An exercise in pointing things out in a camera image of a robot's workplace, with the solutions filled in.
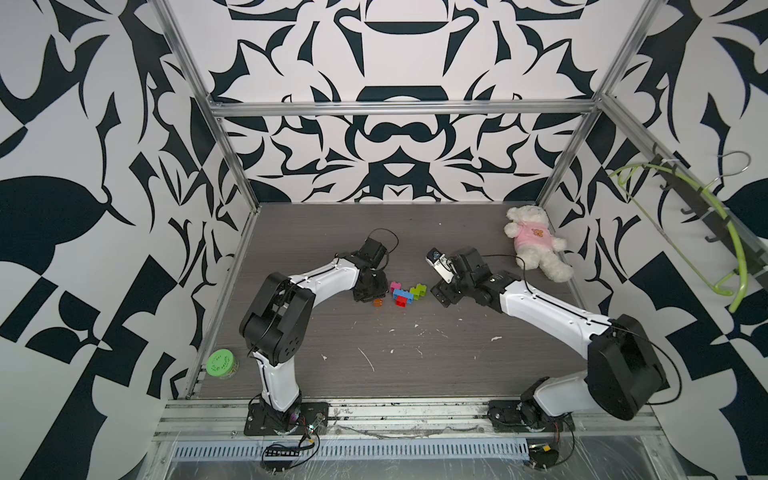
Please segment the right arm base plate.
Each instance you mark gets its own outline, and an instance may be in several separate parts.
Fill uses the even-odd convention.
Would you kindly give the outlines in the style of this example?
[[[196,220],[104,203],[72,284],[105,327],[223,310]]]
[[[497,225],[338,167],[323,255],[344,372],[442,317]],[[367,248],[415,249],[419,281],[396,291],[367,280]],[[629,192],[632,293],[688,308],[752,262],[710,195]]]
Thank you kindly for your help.
[[[490,400],[487,418],[495,431],[567,433],[575,428],[570,414],[551,417],[533,400]]]

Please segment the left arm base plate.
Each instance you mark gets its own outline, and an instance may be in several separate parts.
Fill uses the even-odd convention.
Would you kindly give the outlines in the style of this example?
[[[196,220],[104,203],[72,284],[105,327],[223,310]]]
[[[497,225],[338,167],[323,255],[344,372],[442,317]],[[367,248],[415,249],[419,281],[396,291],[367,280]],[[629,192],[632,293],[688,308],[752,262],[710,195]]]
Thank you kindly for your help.
[[[259,400],[248,405],[243,433],[245,436],[293,435],[307,429],[323,429],[328,424],[329,408],[326,402],[301,402],[280,412]]]

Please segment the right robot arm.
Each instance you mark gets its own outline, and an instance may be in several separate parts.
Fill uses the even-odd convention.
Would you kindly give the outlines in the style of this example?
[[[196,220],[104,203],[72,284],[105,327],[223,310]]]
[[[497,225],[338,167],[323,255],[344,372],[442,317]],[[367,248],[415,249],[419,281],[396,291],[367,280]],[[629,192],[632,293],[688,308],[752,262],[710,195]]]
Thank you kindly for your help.
[[[544,331],[585,359],[584,370],[545,377],[524,392],[517,410],[528,429],[542,431],[591,410],[629,421],[667,386],[662,362],[668,355],[637,319],[592,313],[543,292],[523,275],[493,272],[471,247],[449,255],[433,248],[426,261],[440,277],[431,292],[442,306],[471,298]]]

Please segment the blue long lego brick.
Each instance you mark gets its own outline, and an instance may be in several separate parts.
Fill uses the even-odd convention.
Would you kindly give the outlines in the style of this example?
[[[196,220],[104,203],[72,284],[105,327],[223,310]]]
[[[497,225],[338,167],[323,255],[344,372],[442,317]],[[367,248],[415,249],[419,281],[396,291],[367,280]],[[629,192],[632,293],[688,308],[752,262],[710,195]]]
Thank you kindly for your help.
[[[414,300],[414,295],[412,293],[410,293],[408,291],[401,290],[401,289],[395,289],[393,291],[393,296],[395,298],[402,297],[402,298],[404,298],[408,302],[412,302]]]

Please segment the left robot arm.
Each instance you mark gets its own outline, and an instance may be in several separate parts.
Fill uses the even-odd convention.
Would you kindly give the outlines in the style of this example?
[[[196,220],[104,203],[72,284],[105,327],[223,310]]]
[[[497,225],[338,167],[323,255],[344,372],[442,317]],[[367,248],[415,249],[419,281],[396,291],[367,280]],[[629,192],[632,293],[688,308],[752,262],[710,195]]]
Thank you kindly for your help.
[[[378,240],[337,254],[306,273],[267,276],[239,326],[249,355],[259,368],[260,407],[288,428],[297,422],[301,390],[294,357],[303,344],[313,308],[350,291],[356,302],[372,302],[388,292],[385,268],[390,251]]]

